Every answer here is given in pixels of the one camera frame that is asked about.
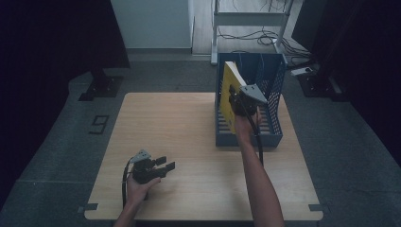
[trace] wire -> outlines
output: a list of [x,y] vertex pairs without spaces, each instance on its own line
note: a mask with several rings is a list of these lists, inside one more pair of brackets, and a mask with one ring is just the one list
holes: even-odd
[[128,166],[130,165],[130,160],[131,159],[128,160],[127,165],[124,168],[124,173],[123,173],[122,188],[121,188],[122,196],[123,196],[123,208],[124,208],[124,206],[126,204],[126,201],[127,201],[127,188],[126,188],[126,185],[127,185]]
[[[212,14],[214,14],[213,2],[214,1],[211,1]],[[234,8],[236,9],[236,11],[238,11],[238,9],[235,6],[234,0],[232,2],[233,2]],[[270,0],[270,2],[269,2],[269,11],[271,10],[271,8],[273,8],[273,9],[275,9],[277,11],[280,10],[280,9],[283,9],[283,11],[285,11],[287,3],[288,3],[288,0],[285,0],[283,6],[281,6],[279,8],[278,1],[277,1],[277,4],[276,4],[276,7],[274,7],[272,5],[272,0]],[[262,8],[265,7],[267,4],[268,4],[268,0],[266,0],[265,4],[262,6]],[[234,35],[230,35],[230,34],[222,34],[221,31],[220,31],[220,27],[218,26],[218,37],[222,37],[223,39],[227,39],[227,40],[244,40],[244,41],[256,40],[258,44],[262,44],[264,46],[269,46],[269,45],[273,45],[274,44],[273,39],[277,40],[278,34],[273,32],[273,31],[265,30],[265,27],[262,26],[261,30],[255,31],[255,32],[253,32],[251,34],[243,35],[243,36],[234,36]],[[283,37],[282,42],[281,42],[281,45],[285,49],[285,55],[286,55],[286,57],[289,58],[289,61],[292,64],[289,67],[296,67],[297,66],[297,64],[295,64],[293,62],[294,59],[307,59],[307,60],[313,61],[313,56],[309,53],[309,51],[293,47],[289,42],[293,42],[293,43],[296,44],[295,41],[288,40],[288,39],[286,39],[284,37]]]
[[250,122],[250,124],[252,126],[253,134],[254,134],[254,137],[256,138],[257,147],[258,147],[258,150],[259,150],[259,161],[260,161],[260,164],[262,164],[262,166],[263,166],[264,165],[264,162],[263,162],[263,145],[262,145],[262,140],[260,139],[259,127],[254,124],[251,116],[247,112],[247,108],[245,107],[244,103],[242,102],[242,99],[239,98],[238,100],[239,100],[239,103],[241,104],[242,110],[244,111],[245,115],[248,118],[248,121]]
[[233,51],[231,51],[231,53],[251,53],[251,52],[248,52],[245,50],[233,50]]
[[238,11],[238,9],[235,6],[234,0],[233,0],[233,7],[235,8],[236,11]]

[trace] yellow folder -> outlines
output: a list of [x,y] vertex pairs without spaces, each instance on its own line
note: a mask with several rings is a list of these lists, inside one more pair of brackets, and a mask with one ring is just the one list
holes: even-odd
[[224,63],[223,71],[223,83],[221,86],[221,98],[220,98],[220,111],[224,116],[225,121],[232,134],[235,134],[235,114],[231,109],[230,98],[230,86],[233,86],[235,92],[239,94],[239,87],[246,86],[247,83],[241,77],[233,61],[226,61]]

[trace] wooden table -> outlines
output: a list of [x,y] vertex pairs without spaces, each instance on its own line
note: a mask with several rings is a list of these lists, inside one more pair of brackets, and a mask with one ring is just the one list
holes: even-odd
[[[176,169],[151,188],[136,219],[252,220],[240,151],[215,146],[214,102],[214,93],[127,94],[88,201],[98,207],[85,217],[118,218],[125,164],[144,148]],[[322,219],[309,210],[319,200],[282,98],[279,120],[283,139],[264,158],[284,219]]]

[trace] black stand base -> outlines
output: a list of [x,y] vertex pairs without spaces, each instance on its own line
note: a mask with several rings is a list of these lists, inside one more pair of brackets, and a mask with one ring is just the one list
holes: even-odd
[[344,102],[348,99],[343,95],[336,84],[329,80],[322,82],[315,75],[300,75],[297,77],[306,97],[330,97],[333,101]]
[[82,93],[79,101],[93,101],[95,97],[116,97],[123,77],[106,77],[94,79],[86,93]]

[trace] blue crate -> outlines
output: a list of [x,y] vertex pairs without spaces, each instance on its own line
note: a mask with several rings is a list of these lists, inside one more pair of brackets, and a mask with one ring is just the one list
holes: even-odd
[[287,61],[283,54],[220,53],[218,54],[218,76],[216,82],[216,146],[236,147],[238,143],[231,134],[227,123],[219,111],[224,63],[234,61],[239,73],[247,84],[257,84],[268,103],[261,107],[261,140],[264,147],[277,147],[283,137],[278,120],[278,104],[283,87]]

